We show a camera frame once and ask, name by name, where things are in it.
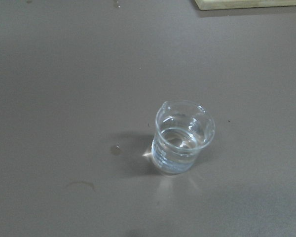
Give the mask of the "small glass measuring beaker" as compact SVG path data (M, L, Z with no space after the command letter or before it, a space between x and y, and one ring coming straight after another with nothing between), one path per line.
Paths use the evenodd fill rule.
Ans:
M155 117L152 162L165 173L184 173L212 142L215 132L214 119L200 104L166 101Z

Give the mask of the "wooden cutting board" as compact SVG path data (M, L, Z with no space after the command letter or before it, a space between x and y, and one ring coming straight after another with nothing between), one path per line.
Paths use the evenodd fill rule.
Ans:
M195 0L200 10L296 6L296 0Z

